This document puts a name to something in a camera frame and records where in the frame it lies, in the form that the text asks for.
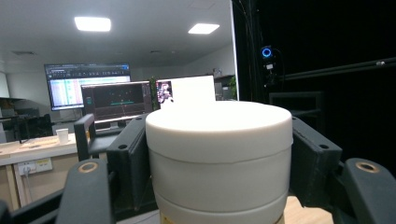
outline cup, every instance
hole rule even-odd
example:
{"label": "cup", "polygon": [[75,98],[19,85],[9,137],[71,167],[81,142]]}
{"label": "cup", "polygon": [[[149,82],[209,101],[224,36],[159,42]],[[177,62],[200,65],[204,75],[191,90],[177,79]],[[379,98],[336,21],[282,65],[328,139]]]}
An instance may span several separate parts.
{"label": "cup", "polygon": [[59,144],[63,145],[69,141],[69,129],[58,129],[56,130],[56,134],[59,138]]}

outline wooden desk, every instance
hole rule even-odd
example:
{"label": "wooden desk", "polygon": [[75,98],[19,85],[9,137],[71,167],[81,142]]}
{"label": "wooden desk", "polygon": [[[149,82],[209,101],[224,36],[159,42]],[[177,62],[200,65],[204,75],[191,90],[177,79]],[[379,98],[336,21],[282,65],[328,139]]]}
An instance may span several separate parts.
{"label": "wooden desk", "polygon": [[67,171],[78,162],[76,140],[69,134],[65,145],[49,144],[41,147],[21,148],[17,142],[0,144],[0,199],[5,200],[10,210],[16,210],[33,201],[30,198],[26,179],[20,176],[18,163],[51,158],[52,171],[30,175],[34,199],[39,199],[64,186]]}

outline monitor screen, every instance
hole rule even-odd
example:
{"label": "monitor screen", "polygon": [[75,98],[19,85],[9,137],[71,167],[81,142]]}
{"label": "monitor screen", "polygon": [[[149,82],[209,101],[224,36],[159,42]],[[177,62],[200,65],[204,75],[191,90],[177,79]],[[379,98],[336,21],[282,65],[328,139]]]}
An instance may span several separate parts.
{"label": "monitor screen", "polygon": [[156,86],[159,108],[216,101],[213,76],[158,79]]}
{"label": "monitor screen", "polygon": [[81,86],[131,81],[128,63],[45,64],[51,110],[81,108]]}
{"label": "monitor screen", "polygon": [[152,112],[148,81],[81,86],[85,114],[95,123],[132,119]]}

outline keyboard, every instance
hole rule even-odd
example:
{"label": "keyboard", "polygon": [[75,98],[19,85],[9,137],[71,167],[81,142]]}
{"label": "keyboard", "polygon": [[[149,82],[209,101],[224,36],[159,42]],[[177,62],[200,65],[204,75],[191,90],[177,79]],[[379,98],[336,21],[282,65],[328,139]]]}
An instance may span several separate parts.
{"label": "keyboard", "polygon": [[51,136],[51,137],[43,137],[43,138],[35,138],[30,139],[26,143],[23,143],[20,148],[26,147],[41,147],[44,145],[51,145],[59,143],[58,136]]}

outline white plastic jar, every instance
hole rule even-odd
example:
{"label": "white plastic jar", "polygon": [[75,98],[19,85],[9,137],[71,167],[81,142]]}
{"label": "white plastic jar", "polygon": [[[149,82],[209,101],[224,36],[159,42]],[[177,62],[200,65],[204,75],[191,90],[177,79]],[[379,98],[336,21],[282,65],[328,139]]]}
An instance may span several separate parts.
{"label": "white plastic jar", "polygon": [[288,110],[251,102],[172,106],[146,120],[160,211],[175,224],[275,223],[289,192]]}

